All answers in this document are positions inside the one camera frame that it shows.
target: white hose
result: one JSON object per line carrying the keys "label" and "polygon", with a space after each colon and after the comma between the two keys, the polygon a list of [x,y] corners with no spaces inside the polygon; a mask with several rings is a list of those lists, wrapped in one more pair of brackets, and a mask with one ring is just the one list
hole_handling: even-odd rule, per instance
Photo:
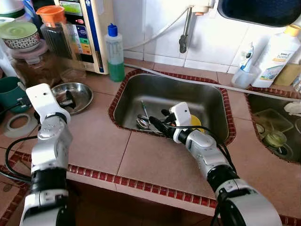
{"label": "white hose", "polygon": [[200,85],[207,85],[207,86],[214,86],[214,87],[217,87],[217,88],[229,89],[229,90],[233,90],[233,91],[236,91],[236,92],[254,94],[254,95],[258,95],[258,96],[262,96],[262,97],[274,98],[274,99],[278,99],[278,100],[300,101],[299,99],[293,99],[293,98],[287,98],[287,97],[279,97],[279,96],[275,96],[275,95],[271,95],[271,94],[265,94],[265,93],[250,91],[250,90],[246,90],[246,89],[239,89],[239,88],[235,88],[235,87],[224,86],[224,85],[219,85],[219,84],[214,84],[214,83],[209,83],[209,82],[192,81],[192,80],[187,80],[187,79],[180,79],[180,78],[176,78],[176,77],[173,77],[173,76],[162,74],[160,72],[156,72],[156,71],[144,68],[144,67],[139,67],[139,66],[136,66],[136,65],[124,64],[124,66],[141,69],[143,71],[150,72],[152,74],[156,74],[156,75],[159,75],[159,76],[162,76],[162,77],[165,77],[165,78],[169,78],[169,79],[173,79],[173,80],[177,80],[177,81],[183,81],[183,82],[188,82],[188,83],[193,83],[193,84],[200,84]]}
{"label": "white hose", "polygon": [[164,31],[166,31],[168,28],[170,28],[175,22],[177,22],[178,19],[180,19],[180,17],[188,10],[189,8],[186,8],[173,22],[167,24],[165,27],[163,27],[157,34],[153,35],[152,37],[150,37],[147,40],[144,40],[143,42],[134,45],[134,46],[129,46],[129,47],[125,47],[124,50],[128,50],[128,49],[132,49],[132,48],[136,48],[139,46],[142,46],[150,41],[152,41],[153,39],[157,38],[160,34],[162,34]]}

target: green lid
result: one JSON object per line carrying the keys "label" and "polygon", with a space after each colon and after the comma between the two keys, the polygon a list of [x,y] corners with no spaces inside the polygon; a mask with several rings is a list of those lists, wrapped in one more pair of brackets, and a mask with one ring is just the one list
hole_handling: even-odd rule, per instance
{"label": "green lid", "polygon": [[29,22],[11,22],[0,27],[0,37],[3,39],[23,39],[37,32],[37,27]]}

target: stainless steel sink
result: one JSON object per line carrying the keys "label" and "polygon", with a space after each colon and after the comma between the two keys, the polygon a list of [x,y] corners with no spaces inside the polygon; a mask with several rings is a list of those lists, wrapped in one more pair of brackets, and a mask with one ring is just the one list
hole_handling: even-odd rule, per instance
{"label": "stainless steel sink", "polygon": [[[284,106],[289,103],[283,100],[277,100],[268,97],[261,97],[257,95],[248,95],[248,101],[251,107],[252,114],[257,112],[266,110],[266,109],[274,109],[279,114],[284,116],[288,119],[293,125],[295,124],[296,120],[299,119],[298,116],[291,116],[285,110]],[[291,161],[291,162],[301,162],[301,134],[298,130],[293,127],[292,129],[284,132],[287,142],[284,146],[283,150],[279,150],[272,147],[267,147],[270,151],[272,151],[278,157]]]}
{"label": "stainless steel sink", "polygon": [[219,89],[206,85],[175,81],[151,74],[137,74],[129,78],[114,111],[116,123],[124,128],[138,129],[137,114],[143,114],[144,101],[149,116],[162,118],[162,109],[179,102],[187,102],[191,114],[222,140],[229,135],[227,118]]}

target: green mug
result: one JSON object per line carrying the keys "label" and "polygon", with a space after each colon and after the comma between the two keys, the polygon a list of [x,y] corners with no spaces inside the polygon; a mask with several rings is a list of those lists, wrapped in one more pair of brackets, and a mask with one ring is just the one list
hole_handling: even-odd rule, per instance
{"label": "green mug", "polygon": [[[6,77],[0,79],[0,103],[8,109],[18,103],[17,99],[25,97],[26,93],[18,86],[20,79],[17,77]],[[29,107],[17,106],[10,109],[14,113],[25,112]]]}

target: blue bottle cap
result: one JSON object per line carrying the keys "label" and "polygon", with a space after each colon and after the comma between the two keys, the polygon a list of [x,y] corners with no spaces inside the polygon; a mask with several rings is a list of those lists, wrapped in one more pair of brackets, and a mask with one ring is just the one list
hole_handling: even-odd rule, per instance
{"label": "blue bottle cap", "polygon": [[116,37],[118,35],[118,28],[117,28],[116,25],[111,23],[108,26],[108,35],[111,36],[111,37]]}

